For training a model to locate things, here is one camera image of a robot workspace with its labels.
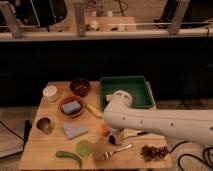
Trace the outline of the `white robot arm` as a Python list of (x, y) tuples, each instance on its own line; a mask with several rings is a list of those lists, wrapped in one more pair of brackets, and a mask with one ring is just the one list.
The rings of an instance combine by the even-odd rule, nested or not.
[(103, 111), (111, 132), (125, 128), (213, 146), (213, 110), (149, 110), (131, 107), (132, 96), (116, 91)]

